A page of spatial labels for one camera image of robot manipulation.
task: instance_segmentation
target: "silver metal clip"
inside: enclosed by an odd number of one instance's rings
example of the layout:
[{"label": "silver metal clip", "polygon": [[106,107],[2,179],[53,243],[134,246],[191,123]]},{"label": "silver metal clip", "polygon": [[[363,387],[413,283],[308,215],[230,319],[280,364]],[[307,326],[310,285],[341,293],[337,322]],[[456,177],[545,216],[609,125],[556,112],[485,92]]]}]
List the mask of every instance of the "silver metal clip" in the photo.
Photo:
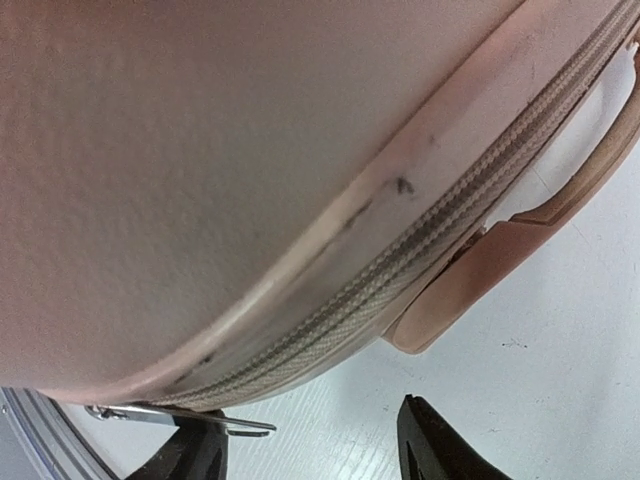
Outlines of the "silver metal clip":
[{"label": "silver metal clip", "polygon": [[[210,413],[198,413],[191,410],[165,407],[147,407],[139,405],[84,407],[87,413],[98,420],[128,420],[132,422],[176,425],[175,418],[186,418],[201,422],[216,423],[223,426],[225,433],[235,437],[266,437],[277,430],[275,425],[237,418],[217,417]],[[241,427],[229,429],[228,426]]]}]

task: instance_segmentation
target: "carry handle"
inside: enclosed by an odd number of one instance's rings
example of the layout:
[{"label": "carry handle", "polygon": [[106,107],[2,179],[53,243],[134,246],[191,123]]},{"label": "carry handle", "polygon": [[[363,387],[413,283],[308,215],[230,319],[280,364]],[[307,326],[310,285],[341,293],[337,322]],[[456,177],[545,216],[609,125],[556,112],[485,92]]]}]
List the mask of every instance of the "carry handle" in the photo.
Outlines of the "carry handle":
[{"label": "carry handle", "polygon": [[408,307],[385,338],[420,353],[476,301],[560,230],[606,183],[640,137],[640,57],[636,83],[620,115],[580,170],[551,199],[496,223]]}]

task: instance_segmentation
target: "suitcase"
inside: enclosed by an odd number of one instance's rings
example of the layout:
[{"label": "suitcase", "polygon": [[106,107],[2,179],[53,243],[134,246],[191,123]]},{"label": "suitcase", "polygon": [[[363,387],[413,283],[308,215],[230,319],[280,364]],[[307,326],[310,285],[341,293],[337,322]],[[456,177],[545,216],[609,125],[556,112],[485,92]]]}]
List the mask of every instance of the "suitcase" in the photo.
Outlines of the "suitcase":
[{"label": "suitcase", "polygon": [[635,144],[634,87],[565,187],[486,224],[639,21],[637,0],[5,2],[0,383],[207,411],[380,336],[424,350]]}]

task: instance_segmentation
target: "zipper pull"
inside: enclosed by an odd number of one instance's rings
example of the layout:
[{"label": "zipper pull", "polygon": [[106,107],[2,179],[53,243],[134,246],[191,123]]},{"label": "zipper pull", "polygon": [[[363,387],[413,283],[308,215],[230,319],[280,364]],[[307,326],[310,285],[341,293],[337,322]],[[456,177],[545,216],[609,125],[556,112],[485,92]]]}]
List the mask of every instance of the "zipper pull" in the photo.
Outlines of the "zipper pull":
[{"label": "zipper pull", "polygon": [[102,406],[89,405],[84,407],[89,415],[98,420],[126,420],[132,422],[155,423],[159,425],[179,425],[180,419],[195,420],[219,424],[224,433],[234,437],[266,437],[277,430],[270,423],[241,420],[216,416],[215,412],[198,413],[191,410],[168,407],[151,407],[141,405]]}]

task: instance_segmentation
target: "black plastic part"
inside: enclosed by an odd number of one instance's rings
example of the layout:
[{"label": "black plastic part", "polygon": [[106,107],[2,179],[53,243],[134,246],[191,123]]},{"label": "black plastic part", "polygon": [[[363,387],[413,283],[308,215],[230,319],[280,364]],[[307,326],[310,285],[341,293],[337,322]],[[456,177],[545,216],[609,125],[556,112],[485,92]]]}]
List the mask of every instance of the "black plastic part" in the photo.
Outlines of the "black plastic part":
[{"label": "black plastic part", "polygon": [[398,414],[402,480],[510,480],[427,403],[407,395]]},{"label": "black plastic part", "polygon": [[[215,415],[223,418],[218,410]],[[225,480],[229,437],[220,424],[178,419],[180,428],[127,480]]]}]

